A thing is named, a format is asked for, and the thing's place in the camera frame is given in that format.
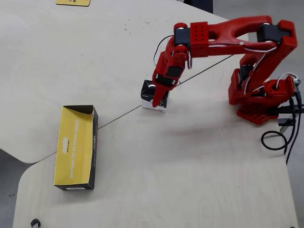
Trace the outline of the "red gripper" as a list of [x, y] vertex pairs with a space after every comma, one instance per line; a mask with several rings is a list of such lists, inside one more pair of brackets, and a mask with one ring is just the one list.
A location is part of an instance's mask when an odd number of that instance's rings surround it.
[[155, 85], [152, 107], [166, 108], [170, 91], [176, 87], [188, 60], [188, 48], [185, 45], [175, 45], [170, 38], [166, 49], [161, 52], [152, 76]]

